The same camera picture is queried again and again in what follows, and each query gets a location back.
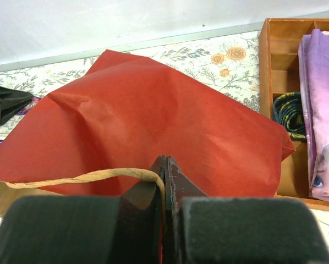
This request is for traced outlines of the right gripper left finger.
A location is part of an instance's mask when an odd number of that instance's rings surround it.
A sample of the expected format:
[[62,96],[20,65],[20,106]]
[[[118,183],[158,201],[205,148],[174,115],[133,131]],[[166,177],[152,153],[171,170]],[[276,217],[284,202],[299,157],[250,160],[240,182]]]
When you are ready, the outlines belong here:
[[6,188],[0,263],[160,263],[161,205],[150,180],[120,196]]

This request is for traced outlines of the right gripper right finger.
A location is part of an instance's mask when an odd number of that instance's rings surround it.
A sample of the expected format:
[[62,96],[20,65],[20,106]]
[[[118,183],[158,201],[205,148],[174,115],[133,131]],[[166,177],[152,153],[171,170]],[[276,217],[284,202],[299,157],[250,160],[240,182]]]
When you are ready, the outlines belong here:
[[306,204],[285,198],[209,197],[164,159],[165,263],[329,263]]

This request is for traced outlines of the purple chocolate bar wrapper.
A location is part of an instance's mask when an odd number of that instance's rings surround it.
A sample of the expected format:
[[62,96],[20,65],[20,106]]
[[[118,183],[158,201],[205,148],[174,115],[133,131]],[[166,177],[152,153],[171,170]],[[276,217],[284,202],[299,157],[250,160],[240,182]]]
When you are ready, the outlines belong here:
[[0,144],[10,134],[10,132],[18,125],[23,117],[31,110],[39,101],[40,97],[33,97],[32,101],[22,108],[16,115],[12,116],[5,124],[0,125]]

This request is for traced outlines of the red paper bag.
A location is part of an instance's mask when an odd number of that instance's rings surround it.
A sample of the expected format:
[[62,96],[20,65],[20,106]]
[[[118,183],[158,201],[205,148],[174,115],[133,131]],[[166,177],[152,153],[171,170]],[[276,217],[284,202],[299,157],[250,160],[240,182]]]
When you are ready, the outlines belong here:
[[120,195],[131,177],[14,190],[172,156],[208,196],[273,196],[294,152],[285,128],[147,57],[105,51],[41,99],[0,144],[0,214],[23,195]]

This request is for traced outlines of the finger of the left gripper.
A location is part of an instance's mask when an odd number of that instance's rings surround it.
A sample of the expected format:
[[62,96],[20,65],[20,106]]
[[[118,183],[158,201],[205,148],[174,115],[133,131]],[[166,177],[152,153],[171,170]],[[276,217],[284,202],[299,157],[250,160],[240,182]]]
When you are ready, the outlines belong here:
[[9,89],[0,86],[0,101],[1,100],[31,100],[33,95],[29,92]]
[[0,98],[0,124],[5,124],[11,117],[32,102],[32,97],[27,98]]

